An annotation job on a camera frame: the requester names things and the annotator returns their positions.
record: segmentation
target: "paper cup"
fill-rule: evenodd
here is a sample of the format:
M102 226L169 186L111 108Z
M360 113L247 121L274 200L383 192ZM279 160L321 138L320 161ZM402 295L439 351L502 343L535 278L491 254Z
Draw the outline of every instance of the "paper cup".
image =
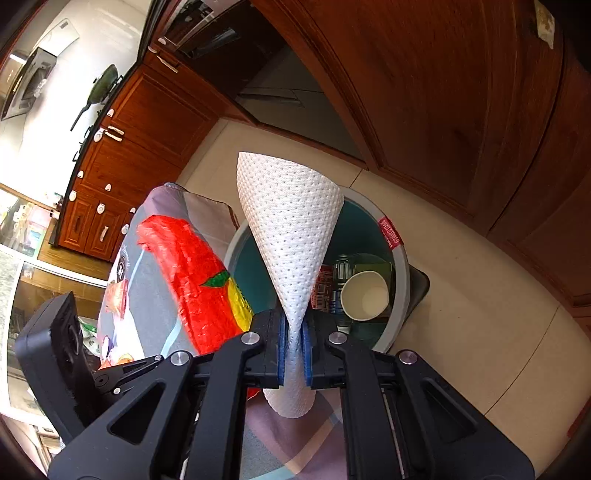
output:
M388 286L377 272L359 272L343 286L340 301L348 317L360 322L371 320L388 307Z

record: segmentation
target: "wooden cabinet door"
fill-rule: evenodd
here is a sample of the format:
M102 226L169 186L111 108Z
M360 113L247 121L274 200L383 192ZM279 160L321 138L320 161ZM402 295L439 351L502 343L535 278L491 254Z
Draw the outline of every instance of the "wooden cabinet door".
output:
M115 245L121 234L121 227L127 218L127 205L112 199L104 201L105 211L95 214L88 234L85 254L103 260L111 260Z
M566 47L556 107L540 150L489 238L572 315L591 317L591 73L571 45Z
M118 138L122 140L103 134L98 142L91 143L82 165L83 177L77 183L103 198L137 208L150 190L167 181L176 181L181 169L133 143L127 134Z
M81 190L74 201L68 202L66 216L60 232L59 245L83 252L96 212L98 201Z
M175 72L167 75L142 65L113 102L113 117L106 125L179 168L189 161L217 116L175 85Z
M560 80L561 31L551 50L533 2L252 3L335 109L347 106L370 170L487 233L532 162Z

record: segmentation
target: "red packaging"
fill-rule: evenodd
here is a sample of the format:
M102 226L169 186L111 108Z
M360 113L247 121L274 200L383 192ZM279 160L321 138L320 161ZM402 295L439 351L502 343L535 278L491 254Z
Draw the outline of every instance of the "red packaging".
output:
M322 312L329 311L330 294L332 292L332 271L331 265L321 265L312 289L310 304L314 310Z

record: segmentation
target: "white paper towel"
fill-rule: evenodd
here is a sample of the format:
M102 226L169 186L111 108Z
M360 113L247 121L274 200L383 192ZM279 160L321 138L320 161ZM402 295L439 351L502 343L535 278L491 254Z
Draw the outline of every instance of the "white paper towel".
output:
M338 185L320 173L281 158L238 154L240 203L283 306L289 333L284 385L265 390L273 409L300 417L314 403L306 387L300 329L312 288L341 207Z

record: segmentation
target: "beige floor tile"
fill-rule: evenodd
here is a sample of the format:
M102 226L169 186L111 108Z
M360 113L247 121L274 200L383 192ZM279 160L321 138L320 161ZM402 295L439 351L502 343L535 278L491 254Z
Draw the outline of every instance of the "beige floor tile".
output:
M285 158L313 168L339 185L349 186L361 169L308 145L237 122L228 124L202 155L192 175L182 184L194 193L226 202L244 220L236 188L238 152L250 151Z
M558 302L485 238L417 196L363 171L353 189L394 222L431 290L394 343L416 350L485 413L511 385Z
M487 418L539 475L560 453L566 432L591 396L591 343L562 308L540 346Z

